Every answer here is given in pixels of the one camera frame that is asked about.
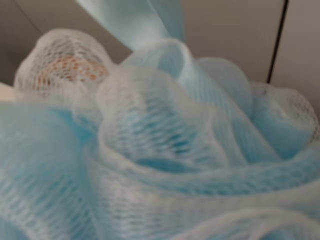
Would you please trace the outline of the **blue mesh bath loofah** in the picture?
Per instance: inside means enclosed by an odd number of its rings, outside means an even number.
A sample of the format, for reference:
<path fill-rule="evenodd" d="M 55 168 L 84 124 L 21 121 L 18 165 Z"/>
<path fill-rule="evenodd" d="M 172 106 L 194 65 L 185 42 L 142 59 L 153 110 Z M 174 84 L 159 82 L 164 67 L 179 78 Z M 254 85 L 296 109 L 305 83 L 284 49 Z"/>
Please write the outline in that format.
<path fill-rule="evenodd" d="M 320 124 L 299 92 L 194 58 L 179 0 L 81 0 L 132 53 L 78 30 L 36 42 L 0 104 L 3 240 L 317 240 Z M 100 81 L 53 77 L 66 56 Z"/>

